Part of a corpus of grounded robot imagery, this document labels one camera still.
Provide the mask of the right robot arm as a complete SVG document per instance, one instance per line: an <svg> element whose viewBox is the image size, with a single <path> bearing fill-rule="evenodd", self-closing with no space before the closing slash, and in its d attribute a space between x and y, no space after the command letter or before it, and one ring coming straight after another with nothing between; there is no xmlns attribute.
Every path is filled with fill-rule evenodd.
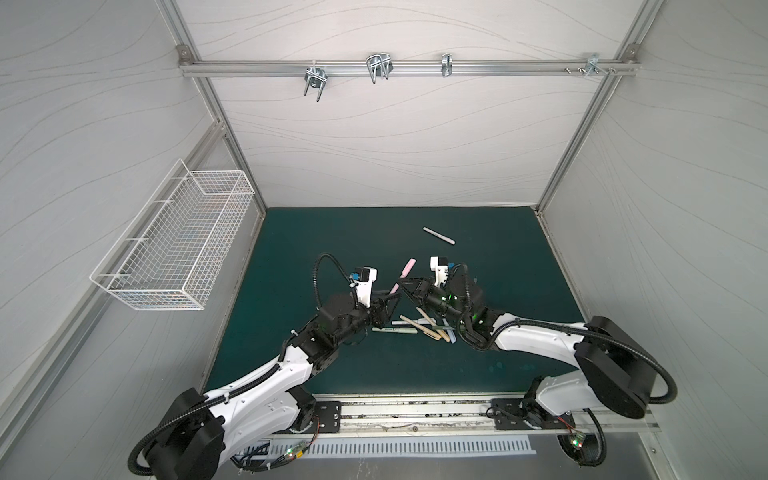
<svg viewBox="0 0 768 480"><path fill-rule="evenodd" d="M415 306L446 319L477 351L523 352L572 366L567 374L535 379L518 408L522 416L555 417L604 406L641 419L648 406L678 396L669 371L607 317L586 323L523 318L489 307L482 289L462 275L442 284L406 278L399 285Z"/></svg>

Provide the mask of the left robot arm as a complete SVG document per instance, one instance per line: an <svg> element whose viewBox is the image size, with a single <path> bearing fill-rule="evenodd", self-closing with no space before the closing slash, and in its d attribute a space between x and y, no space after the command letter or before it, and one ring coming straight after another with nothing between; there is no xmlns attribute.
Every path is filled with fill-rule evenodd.
<svg viewBox="0 0 768 480"><path fill-rule="evenodd" d="M331 296L272 360L218 389L179 394L158 426L132 448L128 470L155 479L211 479L256 441L305 429L316 400L304 383L324 371L351 337L385 326L398 302L397 294L384 291L375 292L368 305L350 293Z"/></svg>

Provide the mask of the pale pink white pen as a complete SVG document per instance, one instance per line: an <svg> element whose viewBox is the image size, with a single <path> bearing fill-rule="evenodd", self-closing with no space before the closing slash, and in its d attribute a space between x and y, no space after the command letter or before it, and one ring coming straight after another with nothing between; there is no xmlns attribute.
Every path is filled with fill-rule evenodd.
<svg viewBox="0 0 768 480"><path fill-rule="evenodd" d="M435 238L437 238L437 239L439 239L439 240L441 240L441 241L443 241L443 242L445 242L445 243L447 243L449 245L456 245L456 241L454 239L452 239L452 238L450 238L450 237L448 237L448 236L446 236L446 235L444 235L442 233L439 233L439 232L437 232L437 231L435 231L435 230L433 230L433 229L431 229L429 227L424 226L424 227L422 227L422 230L425 233L427 233L427 234L429 234L429 235L431 235L431 236L433 236L433 237L435 237Z"/></svg>

